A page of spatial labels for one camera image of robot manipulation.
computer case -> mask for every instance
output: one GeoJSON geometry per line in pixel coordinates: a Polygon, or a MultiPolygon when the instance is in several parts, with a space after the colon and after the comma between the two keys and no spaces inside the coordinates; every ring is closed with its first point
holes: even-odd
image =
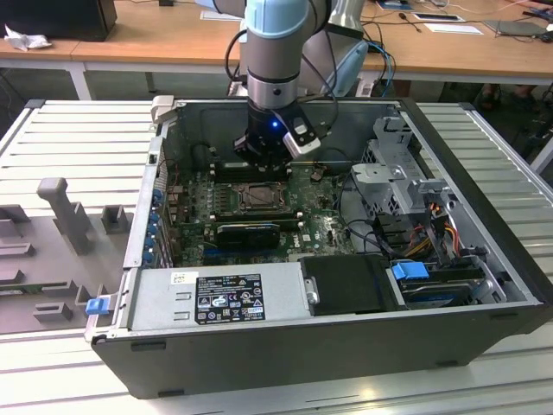
{"type": "Polygon", "coordinates": [[[0,23],[26,35],[101,42],[117,20],[113,0],[3,0],[0,23]]]}

power supply label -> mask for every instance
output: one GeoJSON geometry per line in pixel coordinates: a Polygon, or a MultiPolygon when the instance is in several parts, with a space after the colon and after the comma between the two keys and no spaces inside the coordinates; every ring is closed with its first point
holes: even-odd
{"type": "Polygon", "coordinates": [[[198,324],[264,320],[261,275],[196,278],[195,311],[198,324]]]}

blue latch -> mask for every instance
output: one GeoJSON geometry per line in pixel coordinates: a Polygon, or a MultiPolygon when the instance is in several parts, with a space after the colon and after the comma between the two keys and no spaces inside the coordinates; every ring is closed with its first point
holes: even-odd
{"type": "Polygon", "coordinates": [[[109,306],[110,300],[108,298],[92,298],[86,303],[85,312],[88,316],[110,314],[109,306]]]}
{"type": "Polygon", "coordinates": [[[422,262],[399,262],[391,270],[396,279],[429,278],[429,272],[422,262]]]}

metal bracket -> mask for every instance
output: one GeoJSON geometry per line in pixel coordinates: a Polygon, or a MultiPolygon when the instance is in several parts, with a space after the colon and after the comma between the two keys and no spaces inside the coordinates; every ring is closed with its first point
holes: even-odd
{"type": "Polygon", "coordinates": [[[175,116],[175,96],[158,95],[152,101],[152,107],[149,113],[152,116],[152,123],[162,124],[175,116]]]}

desk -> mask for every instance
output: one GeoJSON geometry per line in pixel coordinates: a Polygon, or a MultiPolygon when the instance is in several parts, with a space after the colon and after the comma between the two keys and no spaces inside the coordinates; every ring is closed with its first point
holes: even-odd
{"type": "MultiPolygon", "coordinates": [[[[505,0],[457,0],[480,13],[506,6],[505,0]]],[[[157,2],[116,1],[118,22],[104,42],[56,41],[54,47],[27,53],[3,44],[0,67],[31,67],[67,70],[80,99],[92,94],[85,71],[131,71],[166,73],[223,73],[226,45],[238,31],[237,22],[201,21],[199,6],[176,4],[160,8],[157,2]]],[[[477,15],[453,7],[449,13],[467,20],[503,18],[513,20],[524,9],[513,5],[498,13],[477,15]]],[[[365,7],[364,16],[376,22],[402,22],[397,13],[382,11],[375,4],[365,7]]],[[[531,19],[541,26],[544,21],[531,19]]],[[[512,38],[494,38],[482,23],[484,35],[431,33],[419,25],[419,34],[408,24],[382,25],[386,48],[397,61],[396,79],[453,82],[492,82],[548,85],[553,80],[553,46],[540,41],[523,43],[512,38]]],[[[367,27],[378,39],[374,25],[367,27]]],[[[231,55],[238,61],[238,48],[231,55]]],[[[370,55],[364,75],[382,70],[380,56],[370,55]]]]}

